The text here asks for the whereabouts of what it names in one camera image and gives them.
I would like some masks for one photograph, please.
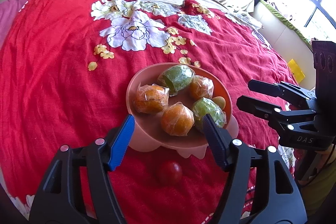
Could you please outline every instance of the green fruit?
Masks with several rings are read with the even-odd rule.
[[[208,98],[202,98],[195,102],[192,111],[194,113],[195,126],[201,132],[203,132],[202,120],[206,114],[211,115],[218,127],[222,128],[226,124],[226,113]]]
[[[187,65],[176,65],[161,73],[157,80],[169,88],[169,95],[173,96],[190,85],[194,74],[195,72]]]

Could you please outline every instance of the yellow object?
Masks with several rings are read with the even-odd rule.
[[[288,67],[291,70],[295,80],[299,84],[303,79],[306,78],[305,74],[302,72],[298,64],[292,59],[288,62]]]

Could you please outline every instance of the orange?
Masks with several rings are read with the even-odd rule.
[[[162,129],[172,136],[187,136],[193,125],[193,112],[181,102],[166,108],[161,117]]]
[[[140,86],[134,99],[137,112],[154,114],[168,106],[169,90],[159,85]]]
[[[189,86],[190,95],[195,100],[199,100],[201,98],[211,99],[213,89],[214,86],[212,80],[200,75],[195,75]]]

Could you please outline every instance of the green cloth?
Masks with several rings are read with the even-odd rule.
[[[301,189],[302,199],[308,216],[314,214],[322,205],[335,182],[336,161],[319,173],[309,185]]]
[[[260,2],[266,6],[266,8],[274,14],[278,20],[280,20],[288,29],[293,30],[299,38],[307,45],[307,47],[312,51],[312,46],[309,43],[308,39],[287,19],[285,18],[277,9],[275,9],[271,4],[267,3],[264,0],[260,0]]]

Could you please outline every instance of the plastic wrap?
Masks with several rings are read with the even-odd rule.
[[[168,87],[170,96],[189,86],[195,72],[187,65],[176,65],[161,73],[157,79],[160,85]]]
[[[193,112],[181,102],[166,108],[161,117],[162,129],[172,136],[187,136],[193,125]]]
[[[144,85],[138,87],[134,99],[137,112],[154,114],[168,107],[169,88],[159,85]]]
[[[193,105],[193,113],[196,128],[203,132],[202,119],[206,114],[210,114],[215,124],[222,128],[226,124],[226,113],[208,98],[199,99]]]
[[[211,99],[213,89],[212,80],[200,75],[194,75],[189,86],[190,95],[195,100],[199,100],[203,97]]]

